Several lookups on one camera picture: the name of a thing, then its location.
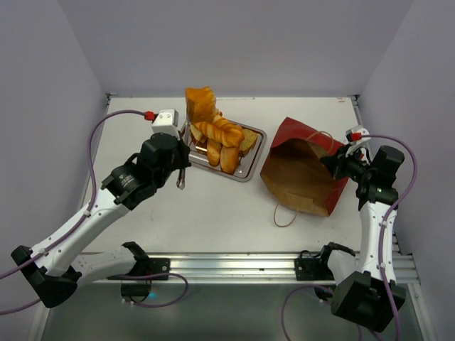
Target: red paper bag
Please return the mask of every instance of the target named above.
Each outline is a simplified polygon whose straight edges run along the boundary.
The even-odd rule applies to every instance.
[[[274,137],[261,179],[278,203],[328,217],[348,179],[334,180],[320,162],[343,144],[287,117]]]

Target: wall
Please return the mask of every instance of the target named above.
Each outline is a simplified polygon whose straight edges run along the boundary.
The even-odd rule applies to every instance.
[[[440,340],[455,333],[454,13],[453,0],[416,0],[360,97],[365,125],[417,154],[417,184],[400,207],[397,234],[414,254]],[[399,188],[409,179],[408,161]]]
[[[302,96],[360,93],[412,0],[60,3],[109,92]]]
[[[77,208],[85,142],[105,95],[59,4],[0,3],[0,273]],[[22,275],[0,282],[0,310],[36,298]],[[35,308],[0,317],[2,340],[26,340]]]

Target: white table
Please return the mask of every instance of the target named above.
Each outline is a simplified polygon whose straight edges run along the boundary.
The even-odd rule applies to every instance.
[[[148,252],[289,252],[319,251],[328,242],[360,250],[360,218],[356,185],[348,183],[330,217],[300,213],[286,228],[276,227],[276,200],[267,192],[259,172],[274,135],[285,117],[328,131],[343,140],[347,129],[357,125],[349,98],[220,98],[218,108],[228,119],[254,126],[267,133],[267,141],[252,179],[240,183],[189,168],[186,188],[176,185],[176,173],[155,196],[102,233],[87,252],[107,251],[128,241]],[[108,112],[119,109],[158,111],[175,108],[183,124],[184,98],[113,98]],[[95,159],[100,182],[122,165],[151,135],[150,123],[135,115],[122,115],[106,122]],[[277,219],[288,222],[294,212],[281,208]]]

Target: tray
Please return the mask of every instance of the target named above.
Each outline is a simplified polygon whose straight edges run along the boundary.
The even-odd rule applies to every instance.
[[[216,167],[211,166],[208,163],[207,159],[207,143],[200,143],[197,142],[191,137],[189,141],[190,147],[190,162],[193,164],[194,167],[202,168],[206,171],[216,173],[221,176],[225,176],[226,178],[230,178],[240,182],[247,182],[253,176],[254,170],[256,168],[257,162],[261,155],[262,149],[264,148],[264,144],[267,138],[267,134],[265,131],[254,128],[252,126],[245,126],[244,124],[231,121],[233,124],[238,124],[242,128],[249,129],[257,133],[257,140],[256,144],[253,149],[243,157],[239,157],[239,163],[237,168],[235,169],[234,174],[226,174],[221,171],[221,166],[218,165]]]

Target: rope handle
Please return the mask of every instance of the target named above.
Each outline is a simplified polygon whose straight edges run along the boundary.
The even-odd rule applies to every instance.
[[[313,137],[315,137],[316,135],[318,134],[325,134],[327,135],[328,137],[331,138],[332,140],[332,144],[330,146],[330,149],[327,151],[327,153],[330,153],[333,149],[333,147],[335,146],[335,140],[333,139],[333,136],[328,133],[327,131],[324,131],[324,130],[318,130],[318,131],[315,131],[314,133],[312,133],[310,136],[308,136],[305,141],[308,142],[309,140],[311,140]],[[292,218],[292,220],[290,222],[288,222],[287,224],[284,224],[284,225],[280,225],[277,223],[277,210],[278,210],[278,207],[280,206],[280,204],[278,203],[277,206],[275,206],[275,211],[273,212],[273,222],[275,223],[276,226],[278,227],[288,227],[290,226],[294,220],[297,218],[297,215],[299,214],[299,210],[296,210],[296,213],[294,215],[294,217]]]

